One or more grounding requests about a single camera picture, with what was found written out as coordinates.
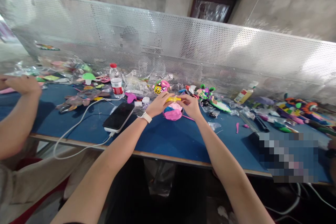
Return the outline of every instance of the wooden table edge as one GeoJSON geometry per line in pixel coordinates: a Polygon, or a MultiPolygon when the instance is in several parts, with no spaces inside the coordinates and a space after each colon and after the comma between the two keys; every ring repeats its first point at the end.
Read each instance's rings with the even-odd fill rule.
{"type": "MultiPolygon", "coordinates": [[[[50,142],[57,142],[57,140],[59,139],[59,138],[54,137],[54,136],[51,137],[51,136],[40,135],[40,134],[36,134],[36,133],[31,133],[29,136],[33,137],[33,138],[38,138],[38,139],[50,141],[50,142]]],[[[72,146],[81,146],[81,147],[96,145],[95,143],[93,144],[93,143],[89,143],[89,142],[82,142],[82,141],[77,141],[77,140],[73,140],[73,139],[66,139],[66,138],[64,138],[62,141],[60,141],[60,144],[66,144],[66,145],[72,145],[72,146]]],[[[101,146],[96,146],[94,148],[105,150],[107,147],[108,147],[108,145],[101,145],[101,146]]],[[[142,151],[138,151],[138,150],[134,150],[133,154],[136,155],[136,156],[141,156],[141,157],[145,157],[145,158],[162,159],[162,160],[167,160],[167,161],[177,162],[177,163],[183,163],[183,164],[193,165],[193,166],[203,166],[203,167],[208,167],[208,168],[212,167],[212,165],[210,163],[194,161],[194,160],[190,160],[190,159],[183,159],[183,158],[180,158],[180,157],[177,158],[177,157],[172,157],[172,156],[155,154],[155,153],[150,153],[150,152],[142,152],[142,151]]],[[[272,175],[270,173],[266,173],[266,172],[247,170],[247,169],[243,169],[243,170],[246,174],[249,174],[249,175],[272,177],[272,175]]],[[[332,184],[329,184],[329,183],[326,183],[326,182],[318,182],[316,184],[325,185],[325,186],[331,186],[332,185],[332,184]]]]}

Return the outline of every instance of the bottle label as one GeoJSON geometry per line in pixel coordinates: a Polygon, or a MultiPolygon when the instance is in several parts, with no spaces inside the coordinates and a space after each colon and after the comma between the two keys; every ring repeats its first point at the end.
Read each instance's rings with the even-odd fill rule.
{"type": "Polygon", "coordinates": [[[244,96],[246,95],[246,92],[242,93],[240,92],[237,97],[235,98],[236,102],[239,102],[244,96]]]}
{"type": "Polygon", "coordinates": [[[119,81],[119,82],[111,82],[112,85],[112,89],[113,89],[113,93],[115,95],[121,95],[124,91],[123,91],[123,82],[119,81]]]}

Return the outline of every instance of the glue bottle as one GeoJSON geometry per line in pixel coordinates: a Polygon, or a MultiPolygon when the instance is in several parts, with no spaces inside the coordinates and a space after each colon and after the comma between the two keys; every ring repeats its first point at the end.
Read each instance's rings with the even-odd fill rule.
{"type": "Polygon", "coordinates": [[[111,85],[113,89],[114,96],[117,99],[121,99],[125,96],[124,94],[124,88],[123,88],[123,80],[121,78],[121,74],[119,73],[117,69],[116,63],[110,64],[110,79],[111,79],[111,85]]]}
{"type": "Polygon", "coordinates": [[[253,89],[259,84],[257,81],[252,81],[249,84],[249,89],[243,89],[240,91],[240,93],[237,95],[237,97],[234,99],[235,102],[239,104],[243,104],[252,94],[253,94],[253,89]]]}

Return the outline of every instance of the white smartwatch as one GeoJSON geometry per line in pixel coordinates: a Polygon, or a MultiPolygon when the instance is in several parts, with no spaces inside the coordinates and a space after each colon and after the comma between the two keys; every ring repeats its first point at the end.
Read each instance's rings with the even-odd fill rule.
{"type": "Polygon", "coordinates": [[[140,118],[146,119],[146,121],[148,123],[150,123],[152,121],[152,118],[145,111],[140,110],[137,113],[137,116],[140,117],[140,118]]]}

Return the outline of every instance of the blue table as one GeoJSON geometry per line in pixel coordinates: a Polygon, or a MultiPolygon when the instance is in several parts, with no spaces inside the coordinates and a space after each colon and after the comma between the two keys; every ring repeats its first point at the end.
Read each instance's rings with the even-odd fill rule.
{"type": "MultiPolygon", "coordinates": [[[[63,103],[66,95],[76,95],[77,92],[73,87],[62,84],[50,84],[48,89],[43,90],[31,136],[47,141],[57,141],[70,127],[76,124],[86,107],[81,106],[75,111],[59,114],[55,110],[55,106],[63,103]]],[[[19,97],[18,93],[0,95],[0,119],[9,114],[19,97]]],[[[112,103],[118,106],[124,101],[122,99],[121,101],[112,101],[112,103]]],[[[66,136],[67,139],[64,139],[62,143],[77,146],[102,143],[108,137],[108,133],[104,131],[102,124],[110,115],[112,108],[113,105],[107,101],[101,101],[91,106],[83,122],[70,132],[66,136]]],[[[212,119],[206,114],[204,114],[204,117],[209,122],[217,122],[222,125],[215,132],[218,132],[219,138],[231,151],[246,173],[271,176],[267,169],[259,163],[258,151],[248,139],[252,131],[242,127],[245,123],[241,118],[230,116],[227,113],[220,113],[217,119],[212,119]],[[236,123],[239,123],[238,134],[236,134],[236,123]]],[[[124,128],[135,118],[136,116],[132,115],[124,128]]],[[[272,131],[281,134],[281,132],[271,126],[269,127],[272,131]]],[[[295,129],[307,134],[318,134],[325,141],[328,139],[326,135],[308,125],[297,125],[295,129]]],[[[169,121],[161,115],[155,117],[141,134],[134,154],[190,165],[211,166],[200,132],[195,122],[187,118],[169,121]]],[[[320,150],[319,154],[317,169],[319,181],[330,183],[328,161],[324,158],[323,151],[320,150]]]]}

